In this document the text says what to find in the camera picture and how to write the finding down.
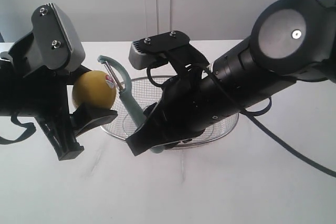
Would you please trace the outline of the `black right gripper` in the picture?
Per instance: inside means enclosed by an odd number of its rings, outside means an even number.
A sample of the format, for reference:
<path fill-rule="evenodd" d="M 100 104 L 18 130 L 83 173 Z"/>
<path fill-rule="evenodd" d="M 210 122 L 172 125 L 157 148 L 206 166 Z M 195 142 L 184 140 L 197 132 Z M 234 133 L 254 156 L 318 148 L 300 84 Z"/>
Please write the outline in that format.
<path fill-rule="evenodd" d="M 134 156 L 149 149 L 165 151 L 201 136 L 218 122 L 218 87 L 211 75 L 170 80 L 158 103 L 148 106 L 145 121 L 126 139 Z"/>

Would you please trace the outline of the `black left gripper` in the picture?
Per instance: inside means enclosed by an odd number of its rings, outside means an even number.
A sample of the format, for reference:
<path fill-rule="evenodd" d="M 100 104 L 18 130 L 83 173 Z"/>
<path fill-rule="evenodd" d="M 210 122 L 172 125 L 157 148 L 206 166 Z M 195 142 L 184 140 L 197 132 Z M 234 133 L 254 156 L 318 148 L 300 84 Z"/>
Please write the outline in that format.
<path fill-rule="evenodd" d="M 84 151 L 76 137 L 94 128 L 111 123 L 118 112 L 82 103 L 69 113 L 67 86 L 89 69 L 82 64 L 73 72 L 50 70 L 45 66 L 33 69 L 33 32 L 16 41 L 7 52 L 15 80 L 7 92 L 20 116 L 33 116 L 54 148 L 58 160 L 75 159 Z"/>

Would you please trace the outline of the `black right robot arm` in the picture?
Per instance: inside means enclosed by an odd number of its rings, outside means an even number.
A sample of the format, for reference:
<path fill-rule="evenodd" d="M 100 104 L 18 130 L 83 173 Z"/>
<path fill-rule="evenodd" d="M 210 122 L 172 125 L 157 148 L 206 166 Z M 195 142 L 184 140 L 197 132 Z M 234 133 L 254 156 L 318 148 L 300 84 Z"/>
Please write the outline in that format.
<path fill-rule="evenodd" d="M 135 42 L 136 69 L 170 64 L 157 103 L 126 142 L 134 155 L 190 140 L 298 80 L 335 80 L 335 7 L 318 0 L 278 0 L 250 35 L 214 61 L 187 34 L 166 32 Z"/>

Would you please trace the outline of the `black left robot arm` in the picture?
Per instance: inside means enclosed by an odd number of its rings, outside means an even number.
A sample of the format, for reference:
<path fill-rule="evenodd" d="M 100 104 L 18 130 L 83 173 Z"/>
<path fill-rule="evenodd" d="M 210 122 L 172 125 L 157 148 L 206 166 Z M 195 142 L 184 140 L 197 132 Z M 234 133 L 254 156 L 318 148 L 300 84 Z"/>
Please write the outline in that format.
<path fill-rule="evenodd" d="M 33 122 L 22 123 L 19 117 L 34 118 L 48 138 L 60 161 L 76 158 L 84 150 L 77 137 L 112 122 L 117 111 L 83 103 L 69 112 L 67 87 L 89 68 L 79 65 L 75 71 L 40 67 L 23 76 L 18 70 L 26 62 L 23 46 L 1 52 L 1 116 L 9 117 L 24 132 L 14 140 L 1 137 L 1 145 L 22 142 L 36 132 Z"/>

